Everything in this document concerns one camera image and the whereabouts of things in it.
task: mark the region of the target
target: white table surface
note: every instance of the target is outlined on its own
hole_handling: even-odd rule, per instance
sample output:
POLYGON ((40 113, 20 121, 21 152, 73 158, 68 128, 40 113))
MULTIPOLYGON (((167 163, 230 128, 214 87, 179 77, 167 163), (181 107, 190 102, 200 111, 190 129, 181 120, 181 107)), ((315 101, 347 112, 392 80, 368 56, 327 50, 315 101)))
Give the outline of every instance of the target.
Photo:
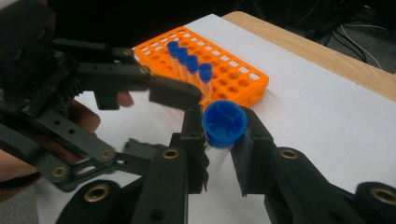
MULTIPOLYGON (((364 181, 396 187, 396 103, 319 67, 214 15, 186 25, 267 74, 265 96, 251 108, 279 147, 302 151, 334 185, 354 192, 364 181)), ((78 99, 102 118, 99 138, 122 149, 128 138, 169 144, 181 130, 183 113, 151 104, 146 92, 132 92, 135 105, 98 111, 93 95, 78 99)), ((122 186, 137 176, 100 176, 122 186)), ((36 186, 40 223, 54 223, 73 193, 46 180, 36 186)), ((241 197, 229 156, 208 184, 189 197, 189 223, 270 223, 263 196, 241 197)))

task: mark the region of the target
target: blue test tube cap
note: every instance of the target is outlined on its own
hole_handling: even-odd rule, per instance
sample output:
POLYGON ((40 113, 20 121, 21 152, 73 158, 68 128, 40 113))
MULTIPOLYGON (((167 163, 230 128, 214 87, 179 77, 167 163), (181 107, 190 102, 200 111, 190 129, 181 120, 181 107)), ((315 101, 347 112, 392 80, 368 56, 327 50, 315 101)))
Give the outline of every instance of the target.
POLYGON ((219 100, 206 108, 202 123, 209 145, 225 149, 245 133, 248 118, 241 106, 219 100))
POLYGON ((199 77, 201 81, 207 83, 212 79, 212 64, 201 63, 198 67, 199 77))
POLYGON ((182 65, 186 64, 186 57, 189 55, 187 48, 181 47, 176 50, 178 62, 182 65))
POLYGON ((178 42, 177 41, 171 41, 166 44, 166 47, 168 48, 169 54, 171 55, 172 58, 176 58, 176 50, 178 49, 178 42))
POLYGON ((190 73, 196 73, 198 71, 198 57, 196 55, 187 56, 186 66, 190 73))

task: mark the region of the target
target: black plastic part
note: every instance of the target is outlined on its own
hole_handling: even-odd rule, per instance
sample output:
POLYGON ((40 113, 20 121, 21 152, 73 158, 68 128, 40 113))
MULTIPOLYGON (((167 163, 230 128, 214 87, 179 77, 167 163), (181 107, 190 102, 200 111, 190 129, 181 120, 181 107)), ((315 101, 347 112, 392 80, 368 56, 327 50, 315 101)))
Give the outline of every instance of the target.
POLYGON ((266 194, 272 177, 265 160, 276 145, 259 117, 251 109, 243 109, 247 115, 247 132, 231 150, 233 165, 243 196, 266 194))
POLYGON ((203 107, 201 105, 193 106, 186 110, 179 136, 179 145, 176 145, 182 147, 187 153, 189 193, 201 193, 202 186, 206 189, 208 181, 206 170, 208 158, 205 154, 205 135, 201 125, 202 111, 203 107))
POLYGON ((48 109, 35 118, 36 126, 50 131, 53 140, 82 157, 106 164, 115 158, 115 149, 77 124, 48 109))
POLYGON ((96 104, 100 110, 117 110, 120 105, 117 103, 117 92, 100 92, 94 93, 96 104))
POLYGON ((353 204, 367 223, 396 223, 396 189, 391 186, 378 182, 361 183, 353 204))
POLYGON ((119 223, 120 186, 108 180, 96 180, 82 187, 66 205, 57 224, 119 223), (97 202, 88 202, 86 197, 97 202))
POLYGON ((35 70, 50 50, 54 28, 55 13, 37 1, 21 0, 1 9, 0 89, 9 102, 19 100, 18 87, 26 81, 49 75, 35 70))
POLYGON ((145 91, 150 74, 146 67, 119 63, 79 63, 78 75, 84 80, 85 91, 95 93, 99 109, 113 110, 119 91, 145 91))
POLYGON ((267 162, 292 223, 364 223, 303 153, 280 147, 272 150, 267 162))
POLYGON ((202 97, 201 91, 194 85, 162 76, 153 76, 149 89, 151 102, 181 110, 198 105, 202 97))
POLYGON ((132 224, 187 223, 187 157, 183 149, 159 150, 149 168, 132 224))
POLYGON ((165 147, 140 143, 130 138, 125 144, 123 153, 117 157, 117 161, 123 162, 118 164, 118 170, 136 175, 146 175, 155 153, 165 147))
POLYGON ((92 43, 80 40, 57 38, 53 41, 54 48, 73 55, 85 63, 133 63, 134 53, 127 48, 112 48, 104 43, 92 43))
POLYGON ((0 123, 0 148, 14 157, 32 164, 38 171, 55 185, 67 181, 71 175, 70 167, 59 160, 37 142, 17 133, 0 123), (54 175, 56 168, 63 167, 64 175, 54 175))
POLYGON ((253 151, 253 141, 251 139, 250 130, 242 135, 233 145, 231 154, 233 157, 233 166, 235 167, 236 177, 242 196, 248 195, 248 182, 251 169, 251 155, 253 151))

